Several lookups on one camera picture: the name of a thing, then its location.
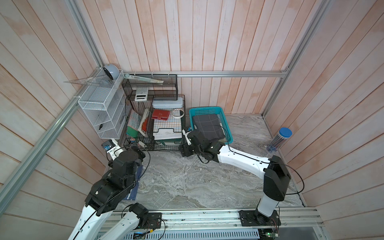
blue basket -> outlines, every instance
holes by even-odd
[[[201,108],[191,108],[189,109],[189,120],[191,121],[191,128],[194,130],[194,124],[192,117],[196,115],[207,115],[207,114],[216,114],[220,118],[220,122],[224,128],[225,138],[228,142],[226,144],[231,144],[233,142],[233,137],[231,130],[229,129],[227,120],[225,119],[224,111],[221,107],[201,107]]]

red notebook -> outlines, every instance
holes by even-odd
[[[167,121],[170,111],[155,109],[152,113],[152,119]]]

calculator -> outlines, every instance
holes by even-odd
[[[148,99],[148,88],[137,88],[136,89],[136,102],[143,102]]]

folded cloth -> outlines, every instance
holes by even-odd
[[[211,141],[225,138],[220,119],[216,114],[196,115],[192,117],[194,127]]]

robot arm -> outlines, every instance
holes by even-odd
[[[209,141],[198,130],[191,132],[183,130],[183,135],[187,140],[185,144],[179,147],[183,157],[197,154],[208,161],[239,167],[264,180],[264,195],[254,215],[261,225],[265,225],[277,204],[284,200],[291,180],[286,166],[281,165],[283,164],[281,158],[278,156],[273,156],[271,159],[258,157],[236,150],[222,142]]]
[[[112,167],[89,192],[83,211],[69,240],[94,240],[107,218],[118,203],[134,188],[136,170],[145,154],[139,149],[121,148],[115,139],[102,144],[112,157],[108,165]],[[128,232],[147,222],[148,210],[135,203],[128,213],[100,239],[120,239]]]

